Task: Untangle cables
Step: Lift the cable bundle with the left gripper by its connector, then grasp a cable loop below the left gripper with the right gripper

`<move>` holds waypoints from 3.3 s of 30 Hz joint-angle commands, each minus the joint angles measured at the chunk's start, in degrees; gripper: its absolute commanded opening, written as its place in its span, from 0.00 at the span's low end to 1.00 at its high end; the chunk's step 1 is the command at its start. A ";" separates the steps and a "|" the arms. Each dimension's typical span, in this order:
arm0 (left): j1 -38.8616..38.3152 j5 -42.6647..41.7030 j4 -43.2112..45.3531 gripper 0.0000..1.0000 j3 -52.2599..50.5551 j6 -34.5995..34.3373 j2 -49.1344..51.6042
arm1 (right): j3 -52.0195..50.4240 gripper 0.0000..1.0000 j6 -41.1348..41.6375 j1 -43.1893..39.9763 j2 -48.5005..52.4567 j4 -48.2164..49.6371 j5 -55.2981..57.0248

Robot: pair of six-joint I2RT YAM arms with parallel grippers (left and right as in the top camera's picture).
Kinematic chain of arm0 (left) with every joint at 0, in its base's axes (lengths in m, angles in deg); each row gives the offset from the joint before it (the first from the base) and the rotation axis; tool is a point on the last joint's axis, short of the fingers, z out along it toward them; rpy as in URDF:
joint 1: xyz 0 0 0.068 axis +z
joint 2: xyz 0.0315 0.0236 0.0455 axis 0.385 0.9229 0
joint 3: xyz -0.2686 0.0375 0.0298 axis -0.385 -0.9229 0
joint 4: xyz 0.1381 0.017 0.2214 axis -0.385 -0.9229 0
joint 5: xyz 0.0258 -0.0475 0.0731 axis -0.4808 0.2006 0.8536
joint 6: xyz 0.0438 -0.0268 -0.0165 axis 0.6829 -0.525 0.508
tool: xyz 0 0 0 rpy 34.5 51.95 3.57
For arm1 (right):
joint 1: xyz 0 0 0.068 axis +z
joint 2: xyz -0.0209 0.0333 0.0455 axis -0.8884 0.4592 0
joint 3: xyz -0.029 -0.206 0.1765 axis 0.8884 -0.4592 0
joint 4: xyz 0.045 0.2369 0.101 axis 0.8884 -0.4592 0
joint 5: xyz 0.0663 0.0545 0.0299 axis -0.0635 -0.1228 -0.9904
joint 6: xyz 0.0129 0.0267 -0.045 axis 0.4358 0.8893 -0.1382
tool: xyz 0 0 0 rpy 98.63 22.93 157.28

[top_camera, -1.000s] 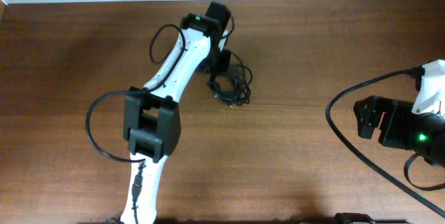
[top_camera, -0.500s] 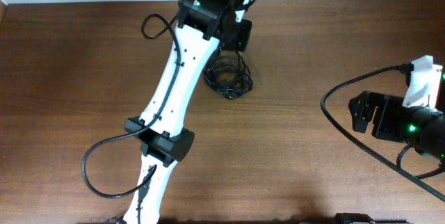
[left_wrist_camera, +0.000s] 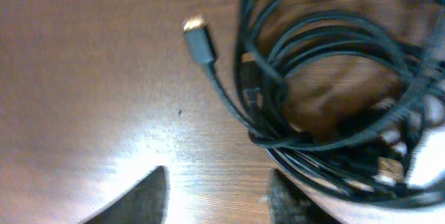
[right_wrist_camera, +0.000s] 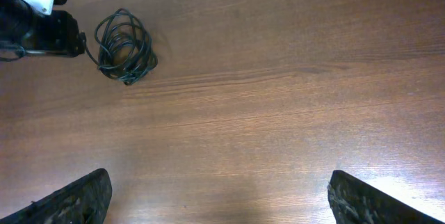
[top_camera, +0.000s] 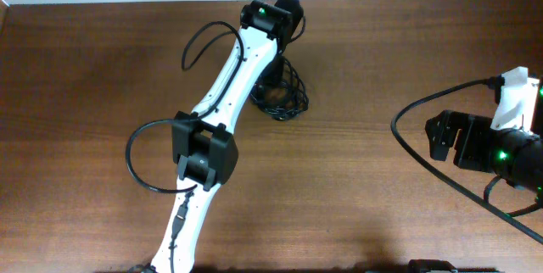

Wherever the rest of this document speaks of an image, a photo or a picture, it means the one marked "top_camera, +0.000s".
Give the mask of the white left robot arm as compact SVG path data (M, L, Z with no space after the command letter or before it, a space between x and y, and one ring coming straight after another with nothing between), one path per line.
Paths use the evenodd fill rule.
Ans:
M213 197L238 161L234 131L245 102L274 120L286 121L309 107L305 85L284 57L305 30L299 0L254 0L242 8L232 51L204 98L170 120L176 165L175 201L159 250L146 272L189 272L199 233Z

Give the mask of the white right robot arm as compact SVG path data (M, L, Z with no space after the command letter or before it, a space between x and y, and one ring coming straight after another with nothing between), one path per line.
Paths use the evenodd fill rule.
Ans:
M495 116L444 110L426 121L430 157L463 170L495 174L542 198L542 87L529 78L495 89Z

